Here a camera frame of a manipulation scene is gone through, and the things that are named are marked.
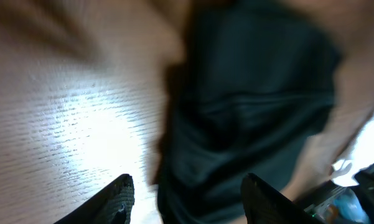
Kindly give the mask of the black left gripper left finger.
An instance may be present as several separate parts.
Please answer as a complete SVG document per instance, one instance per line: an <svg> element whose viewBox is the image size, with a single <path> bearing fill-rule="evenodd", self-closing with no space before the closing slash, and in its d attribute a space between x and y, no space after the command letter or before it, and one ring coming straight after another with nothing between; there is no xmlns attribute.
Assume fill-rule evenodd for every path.
<svg viewBox="0 0 374 224"><path fill-rule="evenodd" d="M122 174L55 224L129 224L134 202L133 178Z"/></svg>

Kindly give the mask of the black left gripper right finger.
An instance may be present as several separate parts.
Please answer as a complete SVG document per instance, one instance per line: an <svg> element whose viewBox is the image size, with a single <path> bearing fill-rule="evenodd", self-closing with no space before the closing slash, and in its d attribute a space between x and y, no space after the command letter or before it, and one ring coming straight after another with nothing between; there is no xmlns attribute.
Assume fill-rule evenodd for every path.
<svg viewBox="0 0 374 224"><path fill-rule="evenodd" d="M244 177L241 197L248 224L322 224L257 175Z"/></svg>

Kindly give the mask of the black polo shirt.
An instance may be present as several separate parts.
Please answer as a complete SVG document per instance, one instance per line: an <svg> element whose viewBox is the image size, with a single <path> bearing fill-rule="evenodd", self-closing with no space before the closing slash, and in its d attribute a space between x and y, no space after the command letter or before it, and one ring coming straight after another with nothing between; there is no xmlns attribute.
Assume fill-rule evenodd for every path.
<svg viewBox="0 0 374 224"><path fill-rule="evenodd" d="M164 223L229 223L253 173L276 190L334 105L340 54L279 1L197 4L174 69L157 204Z"/></svg>

